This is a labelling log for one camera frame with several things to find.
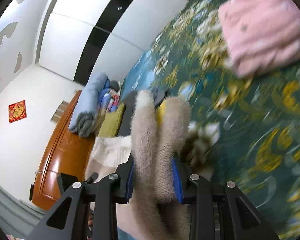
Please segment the white black wardrobe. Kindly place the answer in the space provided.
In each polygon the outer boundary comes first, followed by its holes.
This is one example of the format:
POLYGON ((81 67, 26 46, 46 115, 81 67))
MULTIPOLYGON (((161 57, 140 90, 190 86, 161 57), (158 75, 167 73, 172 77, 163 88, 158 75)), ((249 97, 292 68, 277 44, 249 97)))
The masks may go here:
POLYGON ((122 81, 189 0, 50 0, 37 61, 85 85, 103 71, 122 81))

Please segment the colourful patterned folded blanket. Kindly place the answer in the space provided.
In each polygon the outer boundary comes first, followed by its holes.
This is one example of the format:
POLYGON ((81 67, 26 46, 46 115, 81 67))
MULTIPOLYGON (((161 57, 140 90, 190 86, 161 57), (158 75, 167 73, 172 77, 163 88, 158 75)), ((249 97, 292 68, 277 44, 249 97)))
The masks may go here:
POLYGON ((117 110, 120 100, 121 87, 115 80, 107 80, 98 95, 98 114, 104 116, 117 110))

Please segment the red wall decoration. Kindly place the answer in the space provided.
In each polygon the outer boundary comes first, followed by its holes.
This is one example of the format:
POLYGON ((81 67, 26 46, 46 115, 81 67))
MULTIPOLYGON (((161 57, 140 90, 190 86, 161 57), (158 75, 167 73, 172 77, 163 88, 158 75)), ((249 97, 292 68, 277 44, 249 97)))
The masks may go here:
POLYGON ((13 103, 8 106, 8 121, 13 123, 15 121, 27 117, 25 100, 13 103))

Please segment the olive green knit sweater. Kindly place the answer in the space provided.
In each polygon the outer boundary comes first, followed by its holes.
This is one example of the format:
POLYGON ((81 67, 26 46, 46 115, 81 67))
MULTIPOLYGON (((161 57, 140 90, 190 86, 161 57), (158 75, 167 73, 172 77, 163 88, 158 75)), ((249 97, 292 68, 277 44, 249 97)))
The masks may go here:
POLYGON ((122 102, 119 104, 116 111, 106 113, 97 136, 104 138, 112 138, 117 136, 125 110, 126 104, 122 102))

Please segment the pink folded garment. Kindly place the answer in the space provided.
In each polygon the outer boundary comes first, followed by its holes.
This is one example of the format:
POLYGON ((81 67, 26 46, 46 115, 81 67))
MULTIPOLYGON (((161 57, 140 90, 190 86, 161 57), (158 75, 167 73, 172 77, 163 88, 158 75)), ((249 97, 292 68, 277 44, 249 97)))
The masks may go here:
POLYGON ((218 18, 237 77, 300 60, 300 10, 292 0, 228 0, 218 18))

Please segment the wooden headboard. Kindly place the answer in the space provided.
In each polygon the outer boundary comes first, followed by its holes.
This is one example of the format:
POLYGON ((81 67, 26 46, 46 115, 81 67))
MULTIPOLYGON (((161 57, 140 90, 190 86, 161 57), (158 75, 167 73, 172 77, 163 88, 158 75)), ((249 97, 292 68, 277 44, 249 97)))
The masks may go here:
POLYGON ((80 94, 81 91, 75 94, 56 125, 36 174, 31 202, 43 210, 50 209, 61 196, 57 183, 60 173, 75 176, 79 181, 84 180, 95 135, 91 133, 89 137, 81 138, 68 130, 80 94))

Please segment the blue grey folded quilt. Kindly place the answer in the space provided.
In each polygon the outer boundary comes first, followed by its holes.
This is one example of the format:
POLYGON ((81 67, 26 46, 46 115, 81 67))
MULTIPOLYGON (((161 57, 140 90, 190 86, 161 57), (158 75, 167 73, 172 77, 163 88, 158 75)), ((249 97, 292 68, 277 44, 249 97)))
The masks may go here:
POLYGON ((82 89, 74 108, 68 130, 79 137, 87 138, 93 131, 98 116, 98 96, 104 89, 108 76, 103 72, 92 73, 82 89))

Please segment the beige fuzzy sweater yellow pattern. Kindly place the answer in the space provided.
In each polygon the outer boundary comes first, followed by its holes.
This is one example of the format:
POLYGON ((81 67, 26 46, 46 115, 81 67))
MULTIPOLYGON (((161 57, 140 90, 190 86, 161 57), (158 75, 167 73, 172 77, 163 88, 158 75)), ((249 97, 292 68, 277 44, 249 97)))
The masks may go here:
POLYGON ((177 153, 193 173, 210 180, 209 149, 220 138, 217 122, 200 127, 191 121, 189 103, 170 97, 160 107, 135 112, 131 134, 97 137, 85 170, 100 178, 115 172, 129 156, 135 160, 135 185, 127 204, 116 207, 118 227, 134 239, 188 239, 190 211, 173 188, 172 157, 177 153))

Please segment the dark grey folded garment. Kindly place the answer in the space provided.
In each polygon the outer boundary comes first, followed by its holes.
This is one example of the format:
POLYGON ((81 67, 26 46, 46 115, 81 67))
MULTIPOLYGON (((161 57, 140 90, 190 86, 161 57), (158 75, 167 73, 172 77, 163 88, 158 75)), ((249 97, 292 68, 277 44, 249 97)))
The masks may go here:
POLYGON ((158 108, 160 104, 169 96, 170 90, 167 88, 153 88, 151 90, 152 96, 148 92, 142 92, 134 90, 123 97, 122 103, 125 104, 121 125, 119 127, 118 136, 125 137, 131 134, 132 120, 135 112, 142 112, 150 105, 154 109, 158 108))

